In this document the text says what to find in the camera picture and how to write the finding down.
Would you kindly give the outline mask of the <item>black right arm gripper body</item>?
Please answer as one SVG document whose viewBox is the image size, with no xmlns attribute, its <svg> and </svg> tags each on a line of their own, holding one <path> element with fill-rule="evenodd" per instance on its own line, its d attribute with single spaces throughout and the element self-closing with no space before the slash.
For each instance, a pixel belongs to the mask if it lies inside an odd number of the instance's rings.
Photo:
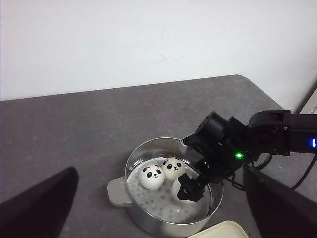
<svg viewBox="0 0 317 238">
<path fill-rule="evenodd" d="M 244 145 L 247 127 L 235 117 L 226 120 L 211 112 L 196 131 L 181 142 L 203 156 L 195 167 L 209 182 L 219 183 L 248 164 Z"/>
</svg>

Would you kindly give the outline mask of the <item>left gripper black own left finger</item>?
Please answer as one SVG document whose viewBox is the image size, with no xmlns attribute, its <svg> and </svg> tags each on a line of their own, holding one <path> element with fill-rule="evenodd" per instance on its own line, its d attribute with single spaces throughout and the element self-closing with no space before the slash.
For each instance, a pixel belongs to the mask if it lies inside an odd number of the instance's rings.
<svg viewBox="0 0 317 238">
<path fill-rule="evenodd" d="M 0 204 L 2 238 L 57 238 L 70 213 L 79 175 L 74 167 Z"/>
</svg>

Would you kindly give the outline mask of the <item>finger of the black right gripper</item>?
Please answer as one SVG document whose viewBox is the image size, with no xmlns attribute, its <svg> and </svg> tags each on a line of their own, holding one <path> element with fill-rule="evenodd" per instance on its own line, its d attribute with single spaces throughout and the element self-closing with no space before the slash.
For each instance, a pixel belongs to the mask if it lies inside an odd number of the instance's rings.
<svg viewBox="0 0 317 238">
<path fill-rule="evenodd" d="M 178 198 L 181 200 L 191 200 L 194 202 L 198 202 L 204 196 L 205 188 L 203 186 L 198 186 L 198 188 L 194 192 L 178 192 Z"/>
<path fill-rule="evenodd" d="M 187 173 L 177 178 L 180 183 L 180 190 L 183 192 L 194 192 L 198 188 L 198 182 Z"/>
</svg>

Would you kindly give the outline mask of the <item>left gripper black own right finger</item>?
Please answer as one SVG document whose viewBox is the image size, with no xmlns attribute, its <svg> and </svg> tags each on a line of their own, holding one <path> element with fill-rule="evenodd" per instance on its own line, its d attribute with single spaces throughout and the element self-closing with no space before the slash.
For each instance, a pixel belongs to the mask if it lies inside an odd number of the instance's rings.
<svg viewBox="0 0 317 238">
<path fill-rule="evenodd" d="M 248 166 L 243 183 L 253 218 L 263 238 L 315 238 L 317 204 Z"/>
</svg>

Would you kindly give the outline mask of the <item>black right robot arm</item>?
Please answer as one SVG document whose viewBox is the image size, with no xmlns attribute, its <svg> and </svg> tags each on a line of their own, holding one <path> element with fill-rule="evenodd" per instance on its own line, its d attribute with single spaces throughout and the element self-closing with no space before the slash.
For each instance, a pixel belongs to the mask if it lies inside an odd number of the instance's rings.
<svg viewBox="0 0 317 238">
<path fill-rule="evenodd" d="M 316 115 L 261 111 L 244 125 L 211 112 L 181 144 L 202 158 L 195 164 L 197 178 L 179 177 L 178 199 L 197 202 L 208 184 L 227 180 L 245 192 L 262 237 L 316 237 L 317 204 L 262 172 L 273 155 L 316 154 Z M 243 169 L 241 185 L 234 182 L 238 169 Z"/>
</svg>

